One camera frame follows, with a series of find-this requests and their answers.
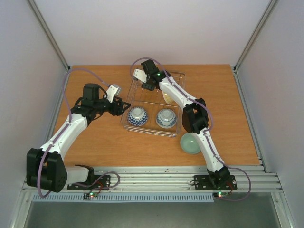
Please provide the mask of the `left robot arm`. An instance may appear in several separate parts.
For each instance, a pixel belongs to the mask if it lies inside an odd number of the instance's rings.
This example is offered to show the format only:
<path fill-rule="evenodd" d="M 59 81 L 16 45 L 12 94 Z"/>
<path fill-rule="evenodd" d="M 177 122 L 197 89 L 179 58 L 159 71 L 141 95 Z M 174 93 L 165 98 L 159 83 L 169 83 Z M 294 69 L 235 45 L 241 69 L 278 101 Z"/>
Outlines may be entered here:
<path fill-rule="evenodd" d="M 59 130 L 40 148 L 32 148 L 26 158 L 27 185 L 36 187 L 41 198 L 60 192 L 66 185 L 91 189 L 97 182 L 94 169 L 86 165 L 65 167 L 64 158 L 76 138 L 104 113 L 121 116 L 131 105 L 118 95 L 121 88 L 112 84 L 104 90 L 98 84 L 85 84 L 83 94 L 69 109 Z"/>

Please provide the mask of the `yellow sun bowl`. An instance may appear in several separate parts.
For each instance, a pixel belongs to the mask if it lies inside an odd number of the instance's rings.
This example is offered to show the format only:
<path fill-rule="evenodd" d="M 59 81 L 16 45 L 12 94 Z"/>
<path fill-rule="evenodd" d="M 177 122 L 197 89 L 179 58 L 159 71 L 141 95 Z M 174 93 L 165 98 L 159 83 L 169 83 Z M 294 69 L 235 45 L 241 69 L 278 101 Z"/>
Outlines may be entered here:
<path fill-rule="evenodd" d="M 169 105 L 174 103 L 174 100 L 167 93 L 163 93 L 163 99 Z"/>

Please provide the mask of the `red patterned bowl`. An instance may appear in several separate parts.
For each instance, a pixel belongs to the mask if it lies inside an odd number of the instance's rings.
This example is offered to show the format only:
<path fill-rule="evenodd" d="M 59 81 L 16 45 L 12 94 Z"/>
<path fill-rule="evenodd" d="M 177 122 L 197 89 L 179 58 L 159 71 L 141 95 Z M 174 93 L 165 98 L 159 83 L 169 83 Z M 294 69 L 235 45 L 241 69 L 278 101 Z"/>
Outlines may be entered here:
<path fill-rule="evenodd" d="M 133 107 L 127 115 L 127 121 L 132 126 L 143 126 L 148 121 L 147 111 L 139 106 Z"/>

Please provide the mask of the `pale green bowl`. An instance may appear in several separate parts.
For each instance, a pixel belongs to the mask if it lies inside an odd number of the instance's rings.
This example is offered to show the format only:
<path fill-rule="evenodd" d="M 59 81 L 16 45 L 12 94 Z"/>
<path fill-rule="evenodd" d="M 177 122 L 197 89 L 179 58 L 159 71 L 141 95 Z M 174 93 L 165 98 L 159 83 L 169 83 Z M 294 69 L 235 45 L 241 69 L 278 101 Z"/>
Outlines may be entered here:
<path fill-rule="evenodd" d="M 181 137 L 180 146 L 187 154 L 194 155 L 201 151 L 196 139 L 190 133 L 186 133 Z"/>

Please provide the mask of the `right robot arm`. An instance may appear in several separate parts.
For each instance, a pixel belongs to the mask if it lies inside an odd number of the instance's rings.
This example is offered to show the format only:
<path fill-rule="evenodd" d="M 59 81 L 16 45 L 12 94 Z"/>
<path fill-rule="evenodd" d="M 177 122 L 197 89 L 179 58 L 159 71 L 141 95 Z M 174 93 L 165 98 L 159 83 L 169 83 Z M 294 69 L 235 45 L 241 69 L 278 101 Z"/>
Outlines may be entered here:
<path fill-rule="evenodd" d="M 185 91 L 170 76 L 161 65 L 151 59 L 145 58 L 141 63 L 146 74 L 144 88 L 153 90 L 155 88 L 167 93 L 182 110 L 182 126 L 190 133 L 199 145 L 207 165 L 209 182 L 214 189 L 219 189 L 226 184 L 230 172 L 224 165 L 217 148 L 211 138 L 209 127 L 209 110 L 202 98 L 195 98 Z"/>

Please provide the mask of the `blue floral bowl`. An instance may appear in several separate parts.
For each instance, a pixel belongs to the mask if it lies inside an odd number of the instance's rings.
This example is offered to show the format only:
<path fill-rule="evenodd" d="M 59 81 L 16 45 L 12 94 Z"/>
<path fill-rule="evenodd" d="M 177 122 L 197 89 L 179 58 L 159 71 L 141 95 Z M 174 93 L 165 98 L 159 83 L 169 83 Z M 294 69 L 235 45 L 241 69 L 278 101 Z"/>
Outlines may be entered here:
<path fill-rule="evenodd" d="M 176 125 L 177 116 L 171 109 L 161 109 L 156 115 L 156 123 L 164 129 L 170 129 Z"/>

